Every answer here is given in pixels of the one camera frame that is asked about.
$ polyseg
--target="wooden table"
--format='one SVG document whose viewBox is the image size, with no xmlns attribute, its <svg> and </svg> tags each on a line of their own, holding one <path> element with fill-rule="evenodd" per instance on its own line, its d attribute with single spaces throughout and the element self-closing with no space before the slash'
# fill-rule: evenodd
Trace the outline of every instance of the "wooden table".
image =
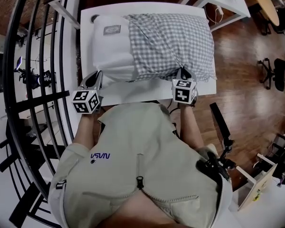
<svg viewBox="0 0 285 228">
<path fill-rule="evenodd" d="M 258 4 L 261 6 L 264 13 L 267 15 L 267 17 L 270 19 L 270 21 L 276 25 L 279 26 L 280 21 L 279 17 L 277 15 L 275 6 L 273 5 L 271 0 L 257 0 Z"/>
</svg>

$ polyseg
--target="black strap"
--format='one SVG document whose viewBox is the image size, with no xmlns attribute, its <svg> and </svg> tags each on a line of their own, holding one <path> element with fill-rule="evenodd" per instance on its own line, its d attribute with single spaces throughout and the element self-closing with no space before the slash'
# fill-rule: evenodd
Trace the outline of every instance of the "black strap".
<svg viewBox="0 0 285 228">
<path fill-rule="evenodd" d="M 217 198 L 217 203 L 216 203 L 216 207 L 217 209 L 219 208 L 219 201 L 220 201 L 220 196 L 222 194 L 222 188 L 223 188 L 223 181 L 222 178 L 219 174 L 218 171 L 215 171 L 214 168 L 210 168 L 209 166 L 206 165 L 205 162 L 203 162 L 202 160 L 197 161 L 196 163 L 196 168 L 202 172 L 203 174 L 205 174 L 206 176 L 208 176 L 210 179 L 214 180 L 217 185 L 218 185 L 218 198 Z"/>
<path fill-rule="evenodd" d="M 58 182 L 58 183 L 56 184 L 56 189 L 62 189 L 62 188 L 63 188 L 63 184 L 65 184 L 66 181 L 67 181 L 67 180 L 62 180 L 62 181 Z"/>
</svg>

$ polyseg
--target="gray checkered pillowcase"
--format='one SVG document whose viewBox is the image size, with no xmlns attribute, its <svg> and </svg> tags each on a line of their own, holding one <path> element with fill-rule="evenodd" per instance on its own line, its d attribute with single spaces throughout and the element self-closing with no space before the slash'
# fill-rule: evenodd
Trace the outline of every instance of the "gray checkered pillowcase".
<svg viewBox="0 0 285 228">
<path fill-rule="evenodd" d="M 130 14 L 130 42 L 138 80 L 172 80 L 184 66 L 198 81 L 216 79 L 208 21 L 187 14 Z"/>
</svg>

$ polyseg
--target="white pillow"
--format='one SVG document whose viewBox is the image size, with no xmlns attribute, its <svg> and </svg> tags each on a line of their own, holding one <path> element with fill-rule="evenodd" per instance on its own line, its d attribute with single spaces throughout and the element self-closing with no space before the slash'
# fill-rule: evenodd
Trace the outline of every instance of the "white pillow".
<svg viewBox="0 0 285 228">
<path fill-rule="evenodd" d="M 100 15 L 94 20 L 92 58 L 93 66 L 104 74 L 103 87 L 136 78 L 128 20 L 116 15 Z"/>
</svg>

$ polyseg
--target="white table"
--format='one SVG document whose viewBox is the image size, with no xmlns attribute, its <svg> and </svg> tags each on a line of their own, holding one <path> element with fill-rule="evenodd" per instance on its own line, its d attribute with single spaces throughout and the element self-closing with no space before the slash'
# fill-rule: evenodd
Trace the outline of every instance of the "white table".
<svg viewBox="0 0 285 228">
<path fill-rule="evenodd" d="M 131 2 L 105 5 L 86 9 L 81 12 L 80 49 L 83 78 L 96 69 L 92 62 L 93 24 L 90 18 L 95 15 L 128 15 L 141 13 L 183 13 L 206 17 L 205 11 L 200 8 L 159 2 Z M 198 83 L 199 95 L 216 94 L 216 80 L 210 79 L 207 83 Z M 103 90 L 100 95 L 104 97 L 102 105 L 117 105 L 131 102 L 171 99 L 171 82 L 162 79 L 153 79 L 133 83 L 116 83 Z"/>
<path fill-rule="evenodd" d="M 212 3 L 235 13 L 235 15 L 211 26 L 211 31 L 219 29 L 239 19 L 250 17 L 250 13 L 248 11 L 248 7 L 245 3 L 245 0 L 197 0 L 193 6 L 202 8 L 207 3 Z"/>
</svg>

